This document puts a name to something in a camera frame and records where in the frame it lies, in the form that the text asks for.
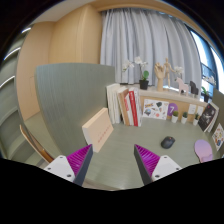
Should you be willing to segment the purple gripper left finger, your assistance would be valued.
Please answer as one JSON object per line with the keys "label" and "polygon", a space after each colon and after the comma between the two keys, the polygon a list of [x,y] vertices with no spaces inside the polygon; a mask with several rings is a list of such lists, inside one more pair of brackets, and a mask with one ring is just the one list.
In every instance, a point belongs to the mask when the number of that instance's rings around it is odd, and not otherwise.
{"label": "purple gripper left finger", "polygon": [[44,170],[81,186],[92,156],[92,145],[87,145],[69,156],[59,155]]}

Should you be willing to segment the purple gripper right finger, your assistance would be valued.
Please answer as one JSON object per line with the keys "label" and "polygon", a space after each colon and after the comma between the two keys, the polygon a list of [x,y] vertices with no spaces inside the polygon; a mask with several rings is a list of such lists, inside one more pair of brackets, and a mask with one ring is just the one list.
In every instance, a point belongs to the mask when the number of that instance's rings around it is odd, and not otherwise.
{"label": "purple gripper right finger", "polygon": [[144,185],[181,170],[168,155],[158,156],[137,144],[134,145],[134,156]]}

